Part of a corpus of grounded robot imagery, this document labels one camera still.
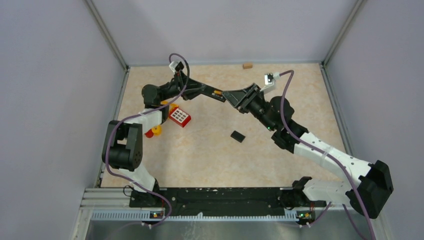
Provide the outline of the black remote control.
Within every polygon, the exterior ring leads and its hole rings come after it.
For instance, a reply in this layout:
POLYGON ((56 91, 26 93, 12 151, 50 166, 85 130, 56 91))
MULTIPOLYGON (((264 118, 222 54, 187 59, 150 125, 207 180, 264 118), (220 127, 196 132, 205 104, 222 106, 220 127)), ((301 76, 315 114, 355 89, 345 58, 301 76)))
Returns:
POLYGON ((221 89, 217 89, 210 85, 203 84, 202 86, 199 87, 198 90, 195 91, 195 93, 198 95, 204 95, 206 97, 212 98, 222 103, 226 101, 226 99, 223 96, 223 91, 221 89))

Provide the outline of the black battery cover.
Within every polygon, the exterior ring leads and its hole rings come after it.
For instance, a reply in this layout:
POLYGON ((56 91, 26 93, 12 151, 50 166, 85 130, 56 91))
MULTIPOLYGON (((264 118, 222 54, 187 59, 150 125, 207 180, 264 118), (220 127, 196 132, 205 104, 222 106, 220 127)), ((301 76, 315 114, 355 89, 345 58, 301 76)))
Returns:
POLYGON ((231 133, 230 137, 233 138, 234 140, 238 141, 239 143, 242 143, 246 138, 245 135, 241 134, 240 132, 238 132, 236 130, 234 130, 231 133))

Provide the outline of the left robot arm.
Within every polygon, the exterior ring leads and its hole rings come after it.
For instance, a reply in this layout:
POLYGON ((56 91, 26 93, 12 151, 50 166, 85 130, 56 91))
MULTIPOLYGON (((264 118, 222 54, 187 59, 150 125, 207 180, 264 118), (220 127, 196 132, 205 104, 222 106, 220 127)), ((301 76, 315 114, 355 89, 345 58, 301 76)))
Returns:
POLYGON ((141 95, 145 108, 138 114, 122 120, 112 120, 107 126, 101 154, 107 172, 127 180, 134 189, 142 193, 141 200, 149 207, 160 202, 160 193, 155 190, 157 180, 142 163, 143 137, 153 136, 154 129, 165 123, 177 109, 171 105, 178 99, 185 101, 204 95, 223 100, 221 91, 205 83, 176 73, 171 81, 163 85, 147 84, 141 95))

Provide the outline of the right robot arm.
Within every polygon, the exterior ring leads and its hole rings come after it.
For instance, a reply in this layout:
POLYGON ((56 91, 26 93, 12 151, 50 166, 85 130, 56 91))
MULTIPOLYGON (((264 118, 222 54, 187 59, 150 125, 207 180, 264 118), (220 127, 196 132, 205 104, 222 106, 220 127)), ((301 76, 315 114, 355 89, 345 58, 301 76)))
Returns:
POLYGON ((311 201, 348 204, 363 216, 376 219, 394 191, 389 166, 351 156, 322 141, 306 127, 292 119, 295 110, 284 96, 265 99, 255 83, 251 86, 222 92, 223 98, 242 114, 250 113, 269 131, 274 143, 290 153, 308 158, 344 181, 337 186, 310 179, 293 192, 299 206, 311 201))

